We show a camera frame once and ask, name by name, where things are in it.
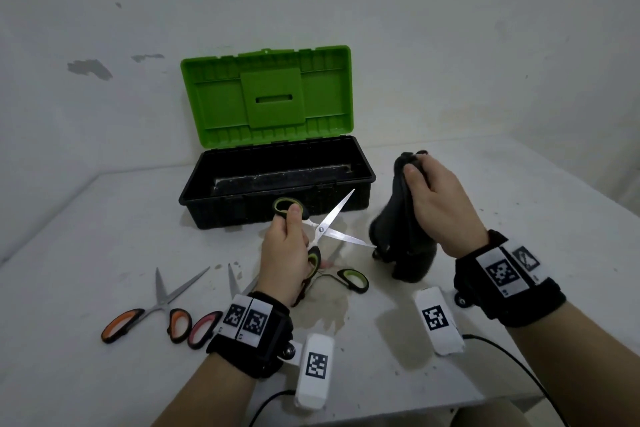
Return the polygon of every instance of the white wall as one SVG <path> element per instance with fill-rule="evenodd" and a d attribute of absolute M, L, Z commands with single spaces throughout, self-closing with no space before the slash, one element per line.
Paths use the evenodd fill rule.
<path fill-rule="evenodd" d="M 603 115 L 622 118 L 633 101 L 637 107 L 639 7 L 638 0 L 0 0 L 0 257 L 98 172 L 195 161 L 201 149 L 179 72 L 185 57 L 348 44 L 354 134 L 364 146 L 516 131 L 544 153 L 536 142 L 548 141 L 540 137 L 548 122 L 558 122 L 556 137 L 569 133 L 574 108 L 597 123 L 576 130 L 589 140 L 610 130 Z M 145 54 L 164 58 L 132 59 Z M 102 77 L 112 77 L 69 72 L 76 60 L 98 60 L 108 71 Z"/>

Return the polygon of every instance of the finger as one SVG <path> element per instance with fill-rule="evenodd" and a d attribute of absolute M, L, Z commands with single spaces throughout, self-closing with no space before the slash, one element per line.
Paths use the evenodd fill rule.
<path fill-rule="evenodd" d="M 426 198 L 432 193 L 424 180 L 424 176 L 413 164 L 404 166 L 404 179 L 406 179 L 407 186 L 411 190 L 413 201 Z"/>
<path fill-rule="evenodd" d="M 300 206 L 294 203 L 289 206 L 289 211 L 287 212 L 287 237 L 299 237 L 303 234 L 302 210 L 300 209 Z"/>
<path fill-rule="evenodd" d="M 416 156 L 422 164 L 422 170 L 427 174 L 432 190 L 438 190 L 449 171 L 438 159 L 429 154 L 418 154 Z"/>
<path fill-rule="evenodd" d="M 282 216 L 276 214 L 271 221 L 271 226 L 267 230 L 267 233 L 271 236 L 282 237 L 284 240 L 287 237 L 287 222 Z"/>

